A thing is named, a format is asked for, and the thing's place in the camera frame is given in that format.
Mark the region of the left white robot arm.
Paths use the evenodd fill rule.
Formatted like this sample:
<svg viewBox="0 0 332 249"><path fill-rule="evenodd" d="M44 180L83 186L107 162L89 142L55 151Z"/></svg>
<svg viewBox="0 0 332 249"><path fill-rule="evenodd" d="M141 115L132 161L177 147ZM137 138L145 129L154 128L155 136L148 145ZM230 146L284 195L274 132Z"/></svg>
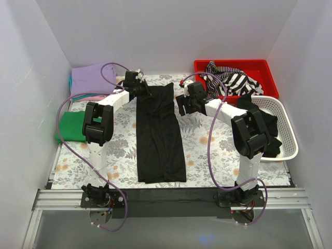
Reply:
<svg viewBox="0 0 332 249"><path fill-rule="evenodd" d="M104 180L107 177L106 157L108 142L114 133L114 114L137 96L151 96L144 73L140 70L126 71L123 89L115 89L103 100L86 105L82 133L89 150L89 163L93 166L87 186L82 189L87 198L98 207L106 207L112 198Z"/></svg>

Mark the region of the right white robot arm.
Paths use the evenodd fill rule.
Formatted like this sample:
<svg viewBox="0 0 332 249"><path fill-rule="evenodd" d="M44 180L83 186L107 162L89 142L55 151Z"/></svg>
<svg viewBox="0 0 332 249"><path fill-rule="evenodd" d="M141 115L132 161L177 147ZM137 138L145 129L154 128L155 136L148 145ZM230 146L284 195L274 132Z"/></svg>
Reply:
<svg viewBox="0 0 332 249"><path fill-rule="evenodd" d="M176 101L181 116L199 112L232 129L234 146L240 155L239 174L234 187L225 188L219 184L216 187L229 192L230 201L240 206L249 205L258 195L259 164L271 141L260 111L240 109L223 99L208 96L201 82L180 82L179 86L183 94L177 96Z"/></svg>

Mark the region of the black t shirt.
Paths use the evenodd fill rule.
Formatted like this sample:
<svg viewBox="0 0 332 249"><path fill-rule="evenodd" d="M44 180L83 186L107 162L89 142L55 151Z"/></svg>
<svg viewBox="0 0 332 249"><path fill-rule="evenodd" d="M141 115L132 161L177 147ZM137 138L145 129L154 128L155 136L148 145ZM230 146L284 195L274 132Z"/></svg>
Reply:
<svg viewBox="0 0 332 249"><path fill-rule="evenodd" d="M185 182L182 136L175 115L174 83L149 87L151 96L136 103L138 181Z"/></svg>

